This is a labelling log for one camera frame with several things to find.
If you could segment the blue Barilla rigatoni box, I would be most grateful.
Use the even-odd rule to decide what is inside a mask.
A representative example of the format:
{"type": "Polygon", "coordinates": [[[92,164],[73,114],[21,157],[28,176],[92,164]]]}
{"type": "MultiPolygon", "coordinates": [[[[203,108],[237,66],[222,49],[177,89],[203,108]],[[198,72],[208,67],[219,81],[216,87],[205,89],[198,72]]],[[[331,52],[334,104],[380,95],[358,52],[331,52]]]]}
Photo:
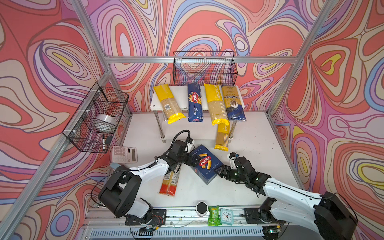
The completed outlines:
{"type": "Polygon", "coordinates": [[[208,185],[217,176],[215,170],[220,168],[223,163],[203,145],[198,146],[193,155],[201,159],[196,167],[191,168],[208,185]]]}

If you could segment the red spaghetti bag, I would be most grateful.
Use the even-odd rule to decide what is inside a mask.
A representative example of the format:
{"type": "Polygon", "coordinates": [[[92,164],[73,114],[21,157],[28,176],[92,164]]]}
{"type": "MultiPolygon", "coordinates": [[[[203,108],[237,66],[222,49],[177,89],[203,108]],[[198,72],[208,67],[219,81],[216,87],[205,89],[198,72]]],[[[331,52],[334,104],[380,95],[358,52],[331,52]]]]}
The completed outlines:
{"type": "Polygon", "coordinates": [[[176,170],[173,170],[164,176],[159,194],[167,195],[171,197],[174,197],[176,195],[176,190],[177,190],[179,176],[180,176],[180,170],[181,170],[181,165],[179,165],[176,168],[176,170]]]}

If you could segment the yellow Pastatime spaghetti bag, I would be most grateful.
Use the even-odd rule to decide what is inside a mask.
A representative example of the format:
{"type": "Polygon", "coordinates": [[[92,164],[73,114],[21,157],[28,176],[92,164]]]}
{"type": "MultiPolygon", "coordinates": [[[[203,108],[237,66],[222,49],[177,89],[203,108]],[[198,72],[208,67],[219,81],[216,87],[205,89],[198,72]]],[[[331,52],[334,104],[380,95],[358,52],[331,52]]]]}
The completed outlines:
{"type": "Polygon", "coordinates": [[[230,125],[226,107],[218,85],[204,84],[212,125],[230,125]]]}
{"type": "Polygon", "coordinates": [[[229,150],[229,132],[230,127],[225,124],[219,124],[215,142],[215,149],[227,152],[229,150]]]}

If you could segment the blue Barilla spaghetti box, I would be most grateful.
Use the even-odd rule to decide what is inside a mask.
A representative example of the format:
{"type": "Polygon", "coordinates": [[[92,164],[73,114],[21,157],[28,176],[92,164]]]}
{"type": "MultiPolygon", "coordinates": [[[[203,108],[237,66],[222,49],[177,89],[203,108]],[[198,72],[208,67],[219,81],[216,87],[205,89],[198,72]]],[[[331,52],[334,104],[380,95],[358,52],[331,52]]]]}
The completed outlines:
{"type": "Polygon", "coordinates": [[[199,84],[188,84],[188,121],[203,122],[201,89],[199,84]]]}

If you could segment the yellow spaghetti bag with barcode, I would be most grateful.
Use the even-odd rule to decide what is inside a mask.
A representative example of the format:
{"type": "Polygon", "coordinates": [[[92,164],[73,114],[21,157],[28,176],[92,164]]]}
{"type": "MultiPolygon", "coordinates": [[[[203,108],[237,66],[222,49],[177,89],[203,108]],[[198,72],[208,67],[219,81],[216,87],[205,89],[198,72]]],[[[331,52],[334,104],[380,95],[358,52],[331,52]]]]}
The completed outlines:
{"type": "Polygon", "coordinates": [[[168,84],[155,86],[154,90],[162,105],[169,125],[186,118],[186,116],[182,113],[182,110],[180,109],[168,84]]]}

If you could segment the blue Ankara spaghetti bag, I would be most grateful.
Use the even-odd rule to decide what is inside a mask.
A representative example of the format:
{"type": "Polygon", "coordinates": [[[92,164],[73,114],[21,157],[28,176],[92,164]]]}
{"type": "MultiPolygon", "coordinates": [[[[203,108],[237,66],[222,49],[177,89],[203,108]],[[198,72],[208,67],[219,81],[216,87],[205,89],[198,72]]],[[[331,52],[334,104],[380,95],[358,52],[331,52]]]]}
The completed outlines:
{"type": "Polygon", "coordinates": [[[229,121],[246,121],[237,88],[235,86],[222,86],[222,92],[229,121]]]}

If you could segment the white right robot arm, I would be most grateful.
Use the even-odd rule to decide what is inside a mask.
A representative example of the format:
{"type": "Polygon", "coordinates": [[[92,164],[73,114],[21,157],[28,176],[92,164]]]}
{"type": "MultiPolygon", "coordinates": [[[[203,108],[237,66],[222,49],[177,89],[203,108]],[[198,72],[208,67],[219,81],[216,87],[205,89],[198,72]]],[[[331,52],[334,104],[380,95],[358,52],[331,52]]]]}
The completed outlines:
{"type": "Polygon", "coordinates": [[[266,197],[256,213],[246,213],[248,220],[265,224],[293,223],[320,234],[324,240],[352,239],[358,225],[357,216],[336,194],[312,193],[286,185],[268,174],[257,172],[249,160],[236,153],[229,154],[229,159],[232,165],[222,165],[215,169],[215,173],[266,197]]]}

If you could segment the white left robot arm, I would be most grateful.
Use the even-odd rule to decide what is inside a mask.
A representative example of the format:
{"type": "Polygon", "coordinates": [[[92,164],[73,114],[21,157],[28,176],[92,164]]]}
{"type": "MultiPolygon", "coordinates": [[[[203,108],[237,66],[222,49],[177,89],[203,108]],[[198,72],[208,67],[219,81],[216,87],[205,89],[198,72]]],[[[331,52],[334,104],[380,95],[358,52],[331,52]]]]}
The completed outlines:
{"type": "Polygon", "coordinates": [[[196,167],[200,157],[193,155],[194,140],[190,130],[182,130],[171,141],[170,147],[151,163],[143,166],[127,168],[119,166],[106,178],[107,182],[98,194],[99,205],[109,209],[117,218],[133,219],[141,225],[149,224],[160,216],[153,214],[153,206],[143,198],[137,198],[142,183],[159,176],[178,173],[182,165],[196,167]]]}

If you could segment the round black white speaker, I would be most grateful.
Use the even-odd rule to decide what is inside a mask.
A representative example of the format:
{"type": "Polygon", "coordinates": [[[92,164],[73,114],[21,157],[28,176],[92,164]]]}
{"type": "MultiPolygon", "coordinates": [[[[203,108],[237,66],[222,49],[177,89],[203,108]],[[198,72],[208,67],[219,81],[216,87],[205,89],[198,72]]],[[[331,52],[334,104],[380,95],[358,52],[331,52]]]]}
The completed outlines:
{"type": "Polygon", "coordinates": [[[204,217],[208,213],[209,207],[205,202],[200,201],[197,203],[195,210],[199,217],[204,217]]]}

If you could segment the teal alarm clock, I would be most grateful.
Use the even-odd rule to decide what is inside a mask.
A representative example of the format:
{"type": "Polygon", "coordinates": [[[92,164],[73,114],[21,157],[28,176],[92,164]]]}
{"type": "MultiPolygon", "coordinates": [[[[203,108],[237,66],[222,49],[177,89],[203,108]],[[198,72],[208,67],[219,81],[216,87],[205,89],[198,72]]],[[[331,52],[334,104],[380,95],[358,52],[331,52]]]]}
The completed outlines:
{"type": "Polygon", "coordinates": [[[234,224],[234,212],[230,209],[221,209],[221,224],[232,226],[234,224]]]}

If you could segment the green snack bag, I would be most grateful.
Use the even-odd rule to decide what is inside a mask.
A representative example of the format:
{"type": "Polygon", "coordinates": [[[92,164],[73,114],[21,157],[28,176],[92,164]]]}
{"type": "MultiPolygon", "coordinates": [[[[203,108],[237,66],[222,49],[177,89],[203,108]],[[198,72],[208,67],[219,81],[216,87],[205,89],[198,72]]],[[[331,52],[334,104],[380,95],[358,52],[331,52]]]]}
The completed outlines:
{"type": "Polygon", "coordinates": [[[220,226],[219,206],[209,206],[208,226],[220,226]]]}

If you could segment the white tape roll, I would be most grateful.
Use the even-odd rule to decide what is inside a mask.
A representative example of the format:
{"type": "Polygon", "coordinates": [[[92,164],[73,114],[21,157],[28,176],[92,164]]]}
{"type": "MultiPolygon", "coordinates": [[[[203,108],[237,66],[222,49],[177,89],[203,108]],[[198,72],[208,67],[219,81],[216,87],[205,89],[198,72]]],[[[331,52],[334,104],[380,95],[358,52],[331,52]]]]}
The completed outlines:
{"type": "Polygon", "coordinates": [[[94,127],[101,133],[112,134],[117,125],[116,119],[106,114],[99,114],[94,120],[94,127]]]}

